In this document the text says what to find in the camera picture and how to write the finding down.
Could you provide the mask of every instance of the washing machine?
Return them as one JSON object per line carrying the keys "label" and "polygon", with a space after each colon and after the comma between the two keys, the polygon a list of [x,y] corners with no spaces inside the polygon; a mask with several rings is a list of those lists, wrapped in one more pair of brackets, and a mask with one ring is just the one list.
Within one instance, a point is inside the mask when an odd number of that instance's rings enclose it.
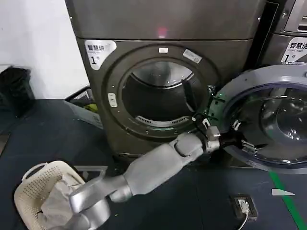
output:
{"label": "washing machine", "polygon": [[307,62],[307,0],[265,5],[246,69],[281,62]]}
{"label": "washing machine", "polygon": [[264,0],[66,0],[108,142],[140,156],[208,112],[246,62]]}
{"label": "washing machine", "polygon": [[239,137],[225,148],[236,159],[267,171],[307,173],[306,64],[245,71],[216,93],[209,108],[211,124]]}

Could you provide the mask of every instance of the washing machine door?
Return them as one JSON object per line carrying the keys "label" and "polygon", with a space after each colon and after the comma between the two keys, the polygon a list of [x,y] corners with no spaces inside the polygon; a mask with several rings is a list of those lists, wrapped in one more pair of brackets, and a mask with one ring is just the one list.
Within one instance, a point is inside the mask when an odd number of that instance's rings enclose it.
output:
{"label": "washing machine door", "polygon": [[221,133],[243,134],[232,156],[267,171],[307,173],[307,65],[244,72],[213,99],[209,116]]}

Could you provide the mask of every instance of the green floor line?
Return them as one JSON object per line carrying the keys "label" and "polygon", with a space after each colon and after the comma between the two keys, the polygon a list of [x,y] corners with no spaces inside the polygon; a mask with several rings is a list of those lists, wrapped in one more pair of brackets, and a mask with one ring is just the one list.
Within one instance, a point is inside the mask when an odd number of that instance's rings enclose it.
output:
{"label": "green floor line", "polygon": [[[285,190],[284,185],[282,184],[278,174],[275,172],[269,172],[271,179],[273,180],[276,188],[281,190]],[[299,230],[307,230],[307,225],[304,222],[304,219],[299,214],[298,210],[296,209],[294,202],[291,197],[284,195],[282,196],[284,204],[287,206],[294,222],[296,223]]]}

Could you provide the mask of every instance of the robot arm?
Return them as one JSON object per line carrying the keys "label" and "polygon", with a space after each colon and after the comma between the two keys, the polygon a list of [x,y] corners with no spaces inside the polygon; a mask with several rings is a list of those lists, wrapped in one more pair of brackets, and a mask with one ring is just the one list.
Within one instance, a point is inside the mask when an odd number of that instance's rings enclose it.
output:
{"label": "robot arm", "polygon": [[203,146],[195,134],[183,133],[133,161],[123,175],[97,177],[87,182],[70,195],[71,209],[75,213],[71,221],[54,230],[87,230],[103,225],[110,216],[107,196],[113,202],[124,202],[134,195],[151,192],[196,160],[204,149],[205,152],[219,149],[220,135],[215,126],[207,128],[206,136]]}

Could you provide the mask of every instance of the laundry basket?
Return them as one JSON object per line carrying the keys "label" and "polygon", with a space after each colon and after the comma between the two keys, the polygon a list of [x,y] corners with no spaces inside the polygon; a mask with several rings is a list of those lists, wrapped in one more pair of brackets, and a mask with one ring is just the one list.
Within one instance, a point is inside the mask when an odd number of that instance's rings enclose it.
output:
{"label": "laundry basket", "polygon": [[[33,170],[43,167],[38,172],[27,178]],[[25,173],[21,184],[14,194],[16,208],[29,230],[44,230],[39,225],[37,216],[41,211],[41,206],[48,198],[49,193],[55,183],[62,179],[63,174],[69,174],[79,183],[84,184],[84,180],[77,172],[63,161],[53,161],[34,166]]]}

